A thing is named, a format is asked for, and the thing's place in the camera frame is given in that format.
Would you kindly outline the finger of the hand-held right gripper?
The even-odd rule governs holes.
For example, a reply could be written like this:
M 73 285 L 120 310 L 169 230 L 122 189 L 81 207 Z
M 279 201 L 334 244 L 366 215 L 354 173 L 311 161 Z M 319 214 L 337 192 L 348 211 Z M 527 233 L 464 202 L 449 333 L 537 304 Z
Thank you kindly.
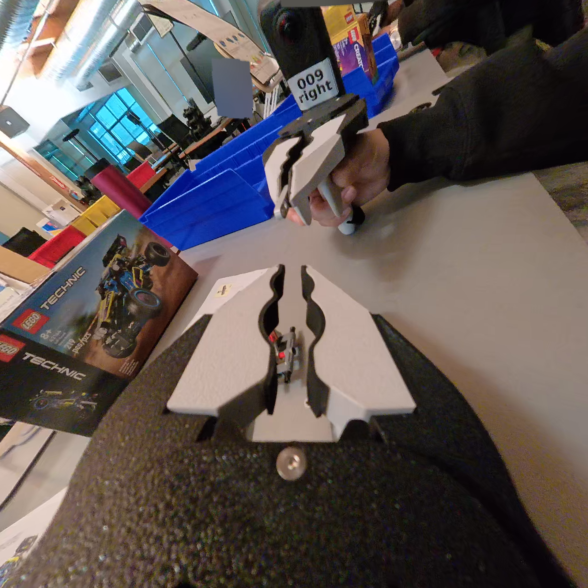
M 288 211 L 294 209 L 300 219 L 305 218 L 299 164 L 303 147 L 301 135 L 279 136 L 263 154 L 263 168 L 276 217 L 286 218 Z
M 345 157 L 340 128 L 345 114 L 331 119 L 311 135 L 298 160 L 293 164 L 289 180 L 289 203 L 304 225 L 312 223 L 309 196 L 318 190 L 335 217 L 341 217 L 345 208 L 341 188 L 331 178 L 334 168 Z

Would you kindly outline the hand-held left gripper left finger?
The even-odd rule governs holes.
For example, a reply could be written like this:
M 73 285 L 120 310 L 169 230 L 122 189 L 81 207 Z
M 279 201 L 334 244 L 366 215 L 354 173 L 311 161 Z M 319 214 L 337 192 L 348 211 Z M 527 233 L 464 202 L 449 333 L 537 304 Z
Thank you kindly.
M 201 330 L 166 403 L 170 416 L 213 420 L 219 434 L 253 441 L 254 422 L 271 415 L 277 359 L 270 334 L 279 323 L 285 266 L 218 278 L 189 327 Z

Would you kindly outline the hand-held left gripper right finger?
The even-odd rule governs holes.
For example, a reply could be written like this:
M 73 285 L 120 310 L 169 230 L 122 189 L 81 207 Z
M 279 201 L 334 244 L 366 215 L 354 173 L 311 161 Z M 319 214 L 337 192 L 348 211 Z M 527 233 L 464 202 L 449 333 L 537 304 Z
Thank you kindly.
M 408 415 L 416 402 L 375 317 L 311 266 L 300 269 L 306 325 L 307 402 L 325 417 L 337 442 L 349 423 Z

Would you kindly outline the partly built toy car chassis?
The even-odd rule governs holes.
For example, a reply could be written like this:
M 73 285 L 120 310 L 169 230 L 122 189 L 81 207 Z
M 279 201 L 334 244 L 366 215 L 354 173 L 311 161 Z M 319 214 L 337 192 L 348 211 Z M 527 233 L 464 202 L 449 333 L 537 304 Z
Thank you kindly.
M 273 330 L 269 334 L 269 342 L 275 351 L 278 382 L 290 384 L 292 376 L 302 365 L 302 347 L 296 327 L 291 326 L 285 333 Z

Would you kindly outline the person's right forearm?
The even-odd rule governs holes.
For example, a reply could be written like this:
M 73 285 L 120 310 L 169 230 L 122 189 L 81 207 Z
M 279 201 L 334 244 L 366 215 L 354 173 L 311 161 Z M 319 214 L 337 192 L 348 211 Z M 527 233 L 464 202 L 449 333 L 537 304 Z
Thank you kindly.
M 392 192 L 435 177 L 491 178 L 587 161 L 587 29 L 541 49 L 498 51 L 448 83 L 436 103 L 381 123 Z

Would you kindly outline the toy car set box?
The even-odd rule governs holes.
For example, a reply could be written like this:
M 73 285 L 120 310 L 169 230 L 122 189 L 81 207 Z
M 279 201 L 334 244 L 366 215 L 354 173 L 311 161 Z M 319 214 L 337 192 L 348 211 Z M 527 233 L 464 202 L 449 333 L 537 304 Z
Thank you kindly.
M 197 281 L 126 211 L 1 310 L 1 423 L 91 437 Z

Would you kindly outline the person's right hand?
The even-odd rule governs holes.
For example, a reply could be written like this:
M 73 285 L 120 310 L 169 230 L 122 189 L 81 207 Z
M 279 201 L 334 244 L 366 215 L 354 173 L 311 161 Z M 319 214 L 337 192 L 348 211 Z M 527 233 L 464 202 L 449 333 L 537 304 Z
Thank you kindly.
M 390 146 L 380 128 L 358 134 L 353 148 L 334 168 L 330 178 L 341 190 L 342 215 L 334 214 L 329 204 L 315 190 L 310 198 L 313 220 L 322 226 L 335 227 L 352 213 L 381 194 L 390 180 Z

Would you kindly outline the yellow toy box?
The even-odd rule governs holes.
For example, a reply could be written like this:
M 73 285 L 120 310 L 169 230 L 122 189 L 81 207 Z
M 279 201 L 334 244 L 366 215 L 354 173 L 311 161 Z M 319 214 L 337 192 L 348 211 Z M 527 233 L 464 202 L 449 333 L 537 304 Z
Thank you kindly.
M 353 5 L 321 6 L 320 10 L 332 45 L 344 38 L 354 42 L 371 36 L 367 15 L 356 12 Z

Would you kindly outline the purple toy box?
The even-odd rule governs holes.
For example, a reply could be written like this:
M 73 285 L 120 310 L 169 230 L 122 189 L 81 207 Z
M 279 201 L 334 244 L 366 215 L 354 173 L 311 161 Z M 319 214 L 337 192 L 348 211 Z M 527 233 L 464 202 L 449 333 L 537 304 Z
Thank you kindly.
M 377 81 L 378 66 L 369 26 L 365 21 L 357 21 L 330 40 L 343 77 L 354 70 L 361 70 L 372 84 Z

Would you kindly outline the blue bin with toy boxes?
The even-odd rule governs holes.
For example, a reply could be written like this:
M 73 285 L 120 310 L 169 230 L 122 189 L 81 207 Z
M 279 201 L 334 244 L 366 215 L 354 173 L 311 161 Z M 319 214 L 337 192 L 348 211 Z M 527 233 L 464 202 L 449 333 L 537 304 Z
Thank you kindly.
M 380 114 L 392 98 L 394 79 L 400 67 L 389 36 L 377 37 L 372 41 L 372 46 L 378 67 L 378 80 L 372 83 L 361 68 L 342 77 L 346 92 L 357 94 L 365 100 L 369 119 Z

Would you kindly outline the red storage bin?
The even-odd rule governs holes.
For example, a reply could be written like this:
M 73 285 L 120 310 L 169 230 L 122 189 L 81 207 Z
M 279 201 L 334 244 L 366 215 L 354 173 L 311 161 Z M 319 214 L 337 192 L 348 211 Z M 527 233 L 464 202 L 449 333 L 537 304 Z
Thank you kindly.
M 56 236 L 37 248 L 28 259 L 48 269 L 52 269 L 67 254 L 75 249 L 87 237 L 75 226 L 68 225 Z
M 148 161 L 144 161 L 133 171 L 127 174 L 127 180 L 137 187 L 142 189 L 144 185 L 149 183 L 152 178 L 156 177 L 157 172 L 153 169 Z

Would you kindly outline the maroon cylinder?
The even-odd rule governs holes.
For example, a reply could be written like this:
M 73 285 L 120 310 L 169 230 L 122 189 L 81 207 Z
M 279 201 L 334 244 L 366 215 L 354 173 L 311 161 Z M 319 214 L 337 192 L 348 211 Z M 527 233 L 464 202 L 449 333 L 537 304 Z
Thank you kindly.
M 101 159 L 85 173 L 101 193 L 129 212 L 136 220 L 151 207 L 151 201 L 119 170 L 106 159 Z

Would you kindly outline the yellow storage bin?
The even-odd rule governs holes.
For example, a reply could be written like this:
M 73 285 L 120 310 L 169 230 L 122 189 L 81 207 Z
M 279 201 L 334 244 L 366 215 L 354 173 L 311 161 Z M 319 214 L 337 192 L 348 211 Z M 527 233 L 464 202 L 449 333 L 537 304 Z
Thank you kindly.
M 114 201 L 104 195 L 72 220 L 69 226 L 74 227 L 85 236 L 89 236 L 121 210 Z

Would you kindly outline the brown cardboard box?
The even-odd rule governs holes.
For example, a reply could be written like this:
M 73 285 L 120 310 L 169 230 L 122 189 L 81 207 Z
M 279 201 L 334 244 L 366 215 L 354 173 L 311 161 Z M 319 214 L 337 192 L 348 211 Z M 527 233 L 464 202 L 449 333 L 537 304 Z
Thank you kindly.
M 50 274 L 51 269 L 1 246 L 1 275 L 31 285 Z

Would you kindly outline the black hanging speaker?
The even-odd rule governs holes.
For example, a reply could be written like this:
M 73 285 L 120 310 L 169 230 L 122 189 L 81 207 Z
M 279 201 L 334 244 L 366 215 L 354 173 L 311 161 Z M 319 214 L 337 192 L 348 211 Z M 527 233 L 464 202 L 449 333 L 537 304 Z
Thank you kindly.
M 25 133 L 30 124 L 14 108 L 1 105 L 1 132 L 12 139 Z

